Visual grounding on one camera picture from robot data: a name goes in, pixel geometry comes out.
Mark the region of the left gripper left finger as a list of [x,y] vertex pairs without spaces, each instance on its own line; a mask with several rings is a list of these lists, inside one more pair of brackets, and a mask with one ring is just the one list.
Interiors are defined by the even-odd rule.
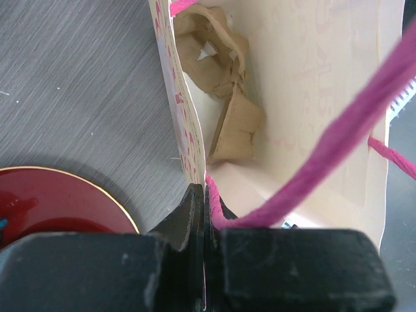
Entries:
[[202,186],[144,235],[38,233],[1,252],[2,311],[203,311]]

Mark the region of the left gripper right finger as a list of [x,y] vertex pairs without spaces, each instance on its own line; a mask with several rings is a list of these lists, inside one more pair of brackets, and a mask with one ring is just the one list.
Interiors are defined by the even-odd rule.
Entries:
[[353,229],[225,229],[205,201],[206,311],[392,311],[376,247]]

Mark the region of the kraft pink paper bag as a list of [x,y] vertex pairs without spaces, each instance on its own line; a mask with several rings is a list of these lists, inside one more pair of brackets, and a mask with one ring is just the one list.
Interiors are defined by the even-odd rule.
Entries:
[[[174,18],[220,7],[249,43],[245,95],[265,117],[248,160],[209,162],[225,100],[183,71]],[[385,231],[391,102],[415,77],[403,1],[150,1],[183,172],[218,228]]]

